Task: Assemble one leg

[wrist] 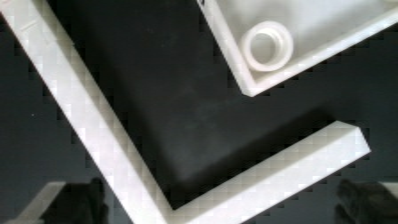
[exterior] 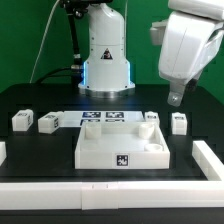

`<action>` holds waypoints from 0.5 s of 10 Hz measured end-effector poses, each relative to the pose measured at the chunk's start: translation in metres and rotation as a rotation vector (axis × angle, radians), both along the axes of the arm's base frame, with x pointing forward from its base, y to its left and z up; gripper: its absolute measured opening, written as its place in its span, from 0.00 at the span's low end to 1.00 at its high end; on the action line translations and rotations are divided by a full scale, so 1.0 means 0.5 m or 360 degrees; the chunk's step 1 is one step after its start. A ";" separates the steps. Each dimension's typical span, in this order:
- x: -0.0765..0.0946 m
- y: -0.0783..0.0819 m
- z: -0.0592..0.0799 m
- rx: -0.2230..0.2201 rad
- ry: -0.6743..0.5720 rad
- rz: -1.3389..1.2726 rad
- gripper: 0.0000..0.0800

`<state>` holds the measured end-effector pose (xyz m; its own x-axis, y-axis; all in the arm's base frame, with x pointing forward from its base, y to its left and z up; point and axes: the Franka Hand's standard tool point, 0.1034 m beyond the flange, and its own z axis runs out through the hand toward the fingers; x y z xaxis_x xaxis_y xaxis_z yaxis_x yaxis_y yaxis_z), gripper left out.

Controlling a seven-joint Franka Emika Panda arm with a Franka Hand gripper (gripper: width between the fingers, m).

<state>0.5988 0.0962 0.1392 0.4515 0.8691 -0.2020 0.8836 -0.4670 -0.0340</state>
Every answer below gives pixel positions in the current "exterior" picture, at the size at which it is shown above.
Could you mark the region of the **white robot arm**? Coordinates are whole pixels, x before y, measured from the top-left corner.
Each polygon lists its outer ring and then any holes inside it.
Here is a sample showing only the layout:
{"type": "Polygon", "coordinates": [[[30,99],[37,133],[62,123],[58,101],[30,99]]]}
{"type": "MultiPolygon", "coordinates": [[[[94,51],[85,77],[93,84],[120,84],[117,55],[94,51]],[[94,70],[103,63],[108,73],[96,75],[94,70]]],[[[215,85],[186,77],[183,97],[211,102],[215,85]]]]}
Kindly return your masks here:
{"type": "MultiPolygon", "coordinates": [[[[159,76],[170,82],[168,103],[178,107],[190,82],[217,55],[224,38],[224,0],[168,0],[169,18],[150,28],[152,43],[161,47],[159,76]]],[[[133,91],[125,55],[125,21],[106,0],[87,7],[90,54],[84,62],[80,92],[113,98],[133,91]]]]}

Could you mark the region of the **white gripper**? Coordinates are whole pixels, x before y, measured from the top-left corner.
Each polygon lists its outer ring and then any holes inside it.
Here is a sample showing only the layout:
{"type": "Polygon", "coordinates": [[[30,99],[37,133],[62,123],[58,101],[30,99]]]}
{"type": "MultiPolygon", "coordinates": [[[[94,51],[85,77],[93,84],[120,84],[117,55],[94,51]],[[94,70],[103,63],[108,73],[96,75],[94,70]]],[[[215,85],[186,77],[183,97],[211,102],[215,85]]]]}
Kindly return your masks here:
{"type": "Polygon", "coordinates": [[[181,105],[187,83],[217,55],[224,22],[173,12],[166,26],[159,75],[170,82],[167,102],[181,105]]]}

